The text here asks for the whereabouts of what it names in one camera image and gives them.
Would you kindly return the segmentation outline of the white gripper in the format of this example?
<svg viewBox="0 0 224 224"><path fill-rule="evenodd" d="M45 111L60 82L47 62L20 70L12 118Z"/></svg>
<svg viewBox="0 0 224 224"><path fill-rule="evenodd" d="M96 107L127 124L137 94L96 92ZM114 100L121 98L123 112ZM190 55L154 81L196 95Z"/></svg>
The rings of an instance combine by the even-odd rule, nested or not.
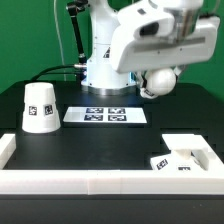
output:
<svg viewBox="0 0 224 224"><path fill-rule="evenodd" d="M177 78L188 64L209 60L214 54L220 18L199 19L195 31L180 42L156 36L140 36L139 28L120 25L113 34L110 64L118 73L135 72L139 89L147 85L144 70L176 66Z"/></svg>

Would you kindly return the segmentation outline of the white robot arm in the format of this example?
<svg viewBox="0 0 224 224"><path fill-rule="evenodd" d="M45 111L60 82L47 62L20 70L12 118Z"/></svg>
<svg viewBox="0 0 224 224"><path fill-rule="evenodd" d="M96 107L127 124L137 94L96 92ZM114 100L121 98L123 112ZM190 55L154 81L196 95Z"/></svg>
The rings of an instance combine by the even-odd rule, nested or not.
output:
<svg viewBox="0 0 224 224"><path fill-rule="evenodd" d="M166 95L187 65L214 53L221 19L201 12L203 0L139 0L119 11L108 0L87 5L92 55L82 86L94 93Z"/></svg>

